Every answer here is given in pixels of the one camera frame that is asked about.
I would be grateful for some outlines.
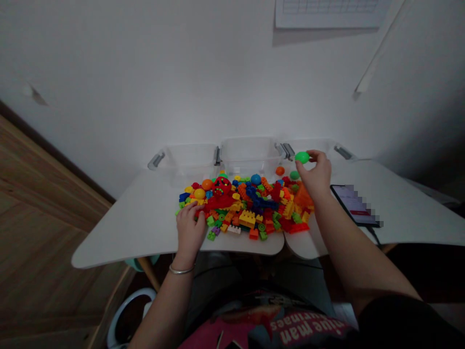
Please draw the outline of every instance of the silver bracelet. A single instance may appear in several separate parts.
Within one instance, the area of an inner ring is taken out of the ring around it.
[[[176,270],[176,269],[173,269],[172,267],[172,263],[170,264],[170,271],[173,273],[173,274],[176,274],[176,275],[180,275],[180,274],[187,274],[188,272],[191,272],[194,270],[195,268],[195,263],[194,263],[194,266],[191,268],[191,269],[187,269],[187,270]]]

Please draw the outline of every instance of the green ball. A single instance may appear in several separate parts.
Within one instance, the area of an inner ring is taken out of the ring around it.
[[[298,152],[295,159],[302,163],[307,163],[310,160],[310,155],[307,152]]]
[[[299,172],[297,171],[292,171],[291,174],[289,175],[289,177],[292,179],[292,180],[298,180],[300,175],[299,175]]]

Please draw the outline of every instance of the right hand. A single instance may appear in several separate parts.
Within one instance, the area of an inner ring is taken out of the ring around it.
[[[324,152],[307,150],[307,153],[310,155],[310,162],[316,162],[315,168],[307,171],[300,161],[295,162],[305,188],[307,188],[310,197],[314,199],[327,194],[330,195],[331,162]]]

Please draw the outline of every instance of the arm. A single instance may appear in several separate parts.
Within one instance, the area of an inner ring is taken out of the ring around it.
[[[331,163],[325,153],[309,150],[314,169],[296,161],[302,182],[315,203],[315,215],[331,261],[357,317],[372,300],[402,294],[421,300],[406,277],[355,225],[329,188]]]
[[[188,270],[194,266],[205,238],[205,214],[200,212],[197,222],[194,216],[203,207],[197,203],[187,205],[176,217],[178,252],[171,265],[175,270]],[[168,272],[129,349],[173,348],[180,344],[193,278],[194,272],[180,275]]]

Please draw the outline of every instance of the phone screen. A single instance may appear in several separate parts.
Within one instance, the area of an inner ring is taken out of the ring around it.
[[[379,226],[355,191],[344,185],[332,185],[331,190],[355,223]]]

